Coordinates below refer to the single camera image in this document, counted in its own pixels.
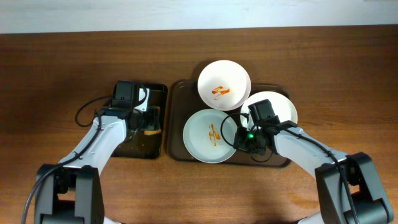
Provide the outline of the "orange green scrub sponge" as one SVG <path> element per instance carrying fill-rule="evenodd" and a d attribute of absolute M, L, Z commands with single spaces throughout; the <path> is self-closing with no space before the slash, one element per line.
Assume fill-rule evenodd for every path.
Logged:
<path fill-rule="evenodd" d="M 144 134 L 154 135 L 161 132 L 160 127 L 160 107 L 151 106 L 144 113 Z"/>

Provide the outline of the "pale blue plate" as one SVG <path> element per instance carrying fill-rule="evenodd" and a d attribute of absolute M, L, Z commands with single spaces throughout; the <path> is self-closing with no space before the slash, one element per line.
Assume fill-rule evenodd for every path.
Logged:
<path fill-rule="evenodd" d="M 183 128 L 183 143 L 197 160 L 216 164 L 228 160 L 236 150 L 232 143 L 237 130 L 233 118 L 220 110 L 205 109 L 193 114 Z"/>

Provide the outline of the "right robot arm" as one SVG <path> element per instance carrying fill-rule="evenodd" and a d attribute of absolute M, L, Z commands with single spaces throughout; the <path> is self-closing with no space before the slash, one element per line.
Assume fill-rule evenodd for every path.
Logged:
<path fill-rule="evenodd" d="M 373 160 L 349 155 L 312 138 L 291 121 L 239 127 L 235 149 L 250 154 L 269 148 L 315 178 L 320 211 L 300 223 L 392 223 L 394 211 Z"/>

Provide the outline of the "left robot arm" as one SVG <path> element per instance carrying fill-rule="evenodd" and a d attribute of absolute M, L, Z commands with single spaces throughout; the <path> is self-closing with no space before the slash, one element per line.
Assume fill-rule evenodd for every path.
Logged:
<path fill-rule="evenodd" d="M 80 143 L 57 164 L 44 164 L 29 195 L 35 223 L 112 223 L 104 212 L 100 174 L 116 148 L 138 131 L 160 129 L 160 108 L 104 106 Z"/>

